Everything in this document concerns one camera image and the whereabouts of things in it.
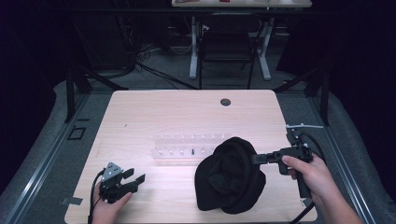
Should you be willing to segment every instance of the gray carpet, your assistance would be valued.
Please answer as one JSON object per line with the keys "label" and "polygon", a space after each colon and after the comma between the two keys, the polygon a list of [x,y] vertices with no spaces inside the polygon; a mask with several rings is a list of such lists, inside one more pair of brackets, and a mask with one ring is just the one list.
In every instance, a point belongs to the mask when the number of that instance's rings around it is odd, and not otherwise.
{"label": "gray carpet", "polygon": [[[281,47],[277,46],[282,46],[283,42],[282,38],[274,38],[271,42],[273,46],[268,50],[267,60],[273,79],[264,81],[260,66],[256,63],[252,89],[273,89],[280,86],[284,79],[293,78],[290,74],[276,71],[276,63],[282,50]],[[190,80],[188,77],[190,53],[176,54],[172,50],[154,50],[143,61],[143,64],[173,75],[193,86],[198,86],[197,80]],[[244,78],[236,78],[233,75],[234,72],[225,72],[225,69],[222,67],[219,70],[216,66],[207,65],[204,76],[211,78],[205,79],[205,89],[245,88],[246,80]],[[160,77],[155,77],[146,71],[139,72],[139,70],[140,68],[137,67],[132,74],[112,78],[111,80],[121,86],[130,88],[130,90],[187,89],[179,84],[173,86]],[[111,72],[107,71],[102,74],[108,76],[111,75]],[[90,82],[94,88],[90,95],[81,95],[76,91],[78,112],[68,124],[64,124],[66,118],[65,84],[61,83],[55,88],[57,103],[46,126],[37,138],[21,169],[0,197],[1,223],[5,223],[7,220],[17,220],[18,223],[64,223],[64,214],[67,207],[62,205],[61,201],[64,197],[73,195],[111,96],[111,90],[107,86],[94,79]],[[318,118],[318,99],[305,98],[301,92],[303,88],[304,83],[301,83],[290,91],[277,95],[286,122],[288,124],[322,125]],[[346,161],[350,173],[352,173],[357,186],[359,186],[359,194],[363,196],[376,223],[395,223],[394,203],[383,190],[376,170],[353,122],[342,104],[333,95],[331,95],[329,102],[329,122],[331,126],[326,129],[327,131],[323,129],[305,130],[314,135],[322,146],[334,180],[343,195],[355,208],[355,200],[351,197],[353,194],[347,186],[347,180],[341,174],[344,170],[339,167],[339,157],[337,152],[334,152],[334,143],[329,140],[329,133],[335,139],[336,146],[339,147],[343,155],[343,160]],[[67,140],[74,127],[85,129],[85,133],[80,140]],[[23,211],[21,211],[19,206],[16,207],[16,205],[21,204],[20,196],[31,177],[35,175],[36,169],[48,157],[54,146],[59,148],[58,153],[52,155],[54,163],[51,167],[48,167],[48,172],[44,173],[39,190],[34,191],[31,200],[28,201],[29,203],[24,203]],[[13,213],[17,213],[19,216],[11,216]],[[323,223],[322,217],[319,216],[315,223]]]}

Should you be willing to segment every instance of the small black object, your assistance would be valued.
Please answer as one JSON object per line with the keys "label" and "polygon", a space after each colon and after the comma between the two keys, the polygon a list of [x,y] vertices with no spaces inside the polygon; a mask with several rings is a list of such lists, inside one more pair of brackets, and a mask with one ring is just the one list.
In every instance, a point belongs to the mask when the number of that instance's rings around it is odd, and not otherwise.
{"label": "small black object", "polygon": [[135,181],[122,185],[121,180],[134,174],[134,169],[123,170],[113,162],[110,162],[102,176],[99,195],[108,203],[114,203],[128,192],[137,192],[138,186],[145,182],[145,176],[139,176]]}
{"label": "small black object", "polygon": [[195,193],[200,210],[239,214],[253,207],[264,189],[265,174],[252,163],[252,155],[257,153],[248,141],[233,137],[198,165]]}
{"label": "small black object", "polygon": [[303,143],[298,133],[299,133],[298,131],[295,131],[293,129],[288,129],[288,133],[286,134],[286,137],[288,138],[290,145],[293,147],[301,145]]}
{"label": "small black object", "polygon": [[229,106],[231,105],[231,100],[224,98],[220,100],[220,103],[224,106]]}
{"label": "small black object", "polygon": [[[251,157],[253,164],[267,164],[267,163],[277,163],[279,166],[279,172],[282,175],[288,174],[288,166],[282,161],[283,156],[292,156],[298,158],[302,161],[311,162],[313,160],[312,150],[309,147],[299,146],[299,147],[285,147],[281,148],[279,151],[274,151],[273,153],[253,155]],[[305,184],[303,175],[296,171],[297,184],[300,191],[301,198],[311,198],[311,190]]]}

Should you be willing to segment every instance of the human hand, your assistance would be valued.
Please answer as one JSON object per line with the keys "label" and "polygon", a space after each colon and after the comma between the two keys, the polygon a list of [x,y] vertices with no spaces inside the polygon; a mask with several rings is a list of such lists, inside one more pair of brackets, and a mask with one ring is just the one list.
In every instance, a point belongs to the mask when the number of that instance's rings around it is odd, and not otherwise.
{"label": "human hand", "polygon": [[291,156],[283,156],[282,161],[292,168],[290,174],[293,179],[296,178],[296,170],[303,174],[305,184],[311,189],[312,201],[322,204],[323,200],[330,200],[341,193],[324,161],[315,154],[313,158],[307,163]]}
{"label": "human hand", "polygon": [[132,193],[128,192],[122,198],[114,203],[106,203],[99,196],[100,182],[96,184],[93,192],[93,202],[96,206],[93,208],[93,224],[112,224],[117,219],[117,214],[121,208],[128,203],[132,197]]}

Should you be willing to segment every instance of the black cord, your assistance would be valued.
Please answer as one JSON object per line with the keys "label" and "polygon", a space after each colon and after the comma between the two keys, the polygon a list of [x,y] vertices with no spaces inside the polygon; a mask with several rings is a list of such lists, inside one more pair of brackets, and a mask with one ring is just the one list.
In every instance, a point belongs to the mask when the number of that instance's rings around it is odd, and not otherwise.
{"label": "black cord", "polygon": [[[320,147],[318,141],[315,140],[315,138],[314,138],[311,134],[309,134],[309,133],[306,133],[306,132],[300,131],[300,130],[299,130],[298,132],[300,132],[300,134],[298,135],[300,138],[301,138],[301,135],[304,135],[304,136],[306,136],[307,138],[309,138],[309,139],[314,143],[314,145],[315,145],[315,146],[317,147],[317,149],[318,149],[318,154],[319,154],[318,156],[319,156],[319,157],[324,161],[324,163],[327,165],[326,159],[325,159],[325,157],[324,157],[323,150],[322,150],[322,148]],[[294,224],[294,223],[299,222],[306,214],[308,214],[308,212],[310,212],[310,211],[312,210],[312,208],[315,207],[315,205],[316,205],[316,204],[315,204],[314,202],[310,203],[310,204],[303,210],[303,212],[300,213],[300,215],[298,215],[293,221],[290,222],[290,224]]]}
{"label": "black cord", "polygon": [[150,68],[150,67],[147,67],[147,66],[145,66],[144,64],[139,63],[139,62],[136,62],[136,64],[139,65],[142,69],[144,69],[144,70],[150,72],[151,74],[153,74],[153,75],[155,75],[155,76],[157,76],[157,77],[161,77],[161,78],[165,79],[166,81],[168,81],[168,80],[174,81],[174,82],[176,82],[176,83],[178,83],[178,84],[181,84],[181,85],[184,85],[184,86],[186,86],[186,87],[188,87],[188,88],[190,88],[190,89],[198,90],[198,88],[196,88],[196,87],[194,87],[194,86],[192,86],[192,85],[190,85],[190,84],[188,84],[188,83],[186,83],[186,82],[180,81],[180,80],[178,80],[177,78],[172,77],[172,76],[170,76],[170,75],[168,75],[168,74],[165,74],[164,72],[157,71],[157,70],[155,70],[155,69],[153,69],[153,68]]}
{"label": "black cord", "polygon": [[90,215],[88,216],[88,224],[92,224],[93,208],[96,206],[96,204],[99,202],[99,200],[101,200],[99,198],[98,201],[96,201],[96,203],[93,204],[93,193],[95,191],[95,184],[96,184],[96,181],[99,178],[99,176],[103,175],[104,173],[105,173],[105,169],[103,169],[103,171],[101,171],[101,172],[99,172],[99,174],[97,174],[96,178],[93,180],[93,183],[92,183],[91,198],[90,198]]}
{"label": "black cord", "polygon": [[116,73],[116,74],[111,74],[111,75],[102,75],[102,77],[105,77],[107,79],[112,79],[112,78],[116,78],[116,77],[124,77],[130,73],[132,73],[134,71],[134,65],[131,65],[127,68],[125,68],[124,70]]}

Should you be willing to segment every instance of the table top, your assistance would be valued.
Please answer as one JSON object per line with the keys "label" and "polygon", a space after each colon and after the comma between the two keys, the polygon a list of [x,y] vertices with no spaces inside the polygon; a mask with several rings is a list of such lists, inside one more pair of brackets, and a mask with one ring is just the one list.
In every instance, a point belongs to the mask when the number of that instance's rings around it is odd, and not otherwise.
{"label": "table top", "polygon": [[310,0],[172,0],[173,7],[311,7]]}
{"label": "table top", "polygon": [[[228,99],[230,105],[220,101]],[[206,137],[228,135],[248,140],[258,154],[289,147],[286,124],[272,91],[116,91],[92,145],[65,221],[86,223],[92,181],[112,161],[134,168],[128,183],[146,174],[119,213],[119,223],[235,223],[291,221],[303,210],[297,182],[281,175],[277,164],[261,170],[267,184],[257,203],[245,213],[228,215],[220,209],[200,211],[194,174],[203,158],[158,159],[158,136]],[[315,209],[303,220],[317,218]]]}

